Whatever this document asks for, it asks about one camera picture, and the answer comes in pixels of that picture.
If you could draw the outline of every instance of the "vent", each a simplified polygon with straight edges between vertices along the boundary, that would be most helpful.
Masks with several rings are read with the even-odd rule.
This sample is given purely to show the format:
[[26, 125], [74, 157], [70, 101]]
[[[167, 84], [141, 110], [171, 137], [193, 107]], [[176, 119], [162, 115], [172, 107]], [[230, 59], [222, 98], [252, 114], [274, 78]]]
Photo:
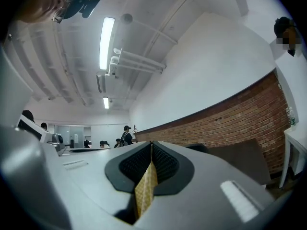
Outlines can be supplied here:
[[96, 74], [97, 78], [97, 85], [98, 85], [98, 91], [100, 93], [105, 93], [106, 92], [106, 77], [103, 73], [98, 72]]

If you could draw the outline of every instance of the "floor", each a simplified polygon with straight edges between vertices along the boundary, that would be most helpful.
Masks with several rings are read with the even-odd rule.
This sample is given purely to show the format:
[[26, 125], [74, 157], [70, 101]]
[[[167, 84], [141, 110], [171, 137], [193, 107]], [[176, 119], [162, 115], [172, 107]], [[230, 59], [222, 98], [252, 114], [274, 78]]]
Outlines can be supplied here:
[[267, 185], [266, 189], [275, 199], [277, 199], [283, 194], [289, 192], [290, 190], [293, 190], [298, 180], [299, 178], [292, 180], [290, 174], [287, 174], [283, 188], [279, 188], [280, 177], [277, 177], [272, 179], [271, 183]]

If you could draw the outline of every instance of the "fluorescent light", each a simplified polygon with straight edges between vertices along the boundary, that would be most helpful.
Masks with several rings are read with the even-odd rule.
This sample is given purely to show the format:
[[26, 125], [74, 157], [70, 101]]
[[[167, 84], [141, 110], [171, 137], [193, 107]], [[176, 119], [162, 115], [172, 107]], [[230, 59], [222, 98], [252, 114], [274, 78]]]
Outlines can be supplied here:
[[104, 97], [104, 105], [105, 109], [109, 109], [109, 99], [107, 97]]
[[107, 69], [107, 54], [109, 52], [109, 45], [114, 21], [115, 19], [106, 17], [102, 25], [99, 50], [99, 67], [102, 70]]

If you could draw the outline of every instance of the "red brick wall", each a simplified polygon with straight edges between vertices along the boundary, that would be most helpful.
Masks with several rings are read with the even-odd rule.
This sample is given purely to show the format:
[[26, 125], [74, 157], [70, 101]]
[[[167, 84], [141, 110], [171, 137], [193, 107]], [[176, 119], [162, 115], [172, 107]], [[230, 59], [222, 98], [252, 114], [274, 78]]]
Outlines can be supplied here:
[[287, 103], [274, 73], [210, 108], [137, 133], [139, 141], [163, 140], [185, 146], [221, 147], [256, 138], [270, 173], [282, 170]]

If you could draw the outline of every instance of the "white desk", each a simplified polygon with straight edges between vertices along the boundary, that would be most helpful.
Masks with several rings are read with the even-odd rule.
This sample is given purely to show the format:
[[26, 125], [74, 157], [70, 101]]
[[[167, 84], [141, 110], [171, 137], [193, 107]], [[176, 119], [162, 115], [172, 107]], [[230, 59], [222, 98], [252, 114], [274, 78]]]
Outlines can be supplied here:
[[299, 122], [296, 126], [288, 128], [284, 131], [285, 134], [285, 155], [284, 155], [284, 163], [283, 163], [283, 174], [279, 183], [279, 187], [281, 188], [284, 184], [284, 180], [287, 175], [287, 170], [289, 166], [290, 159], [290, 146], [291, 144], [295, 149], [299, 151], [299, 153], [303, 154], [307, 157], [307, 123]]

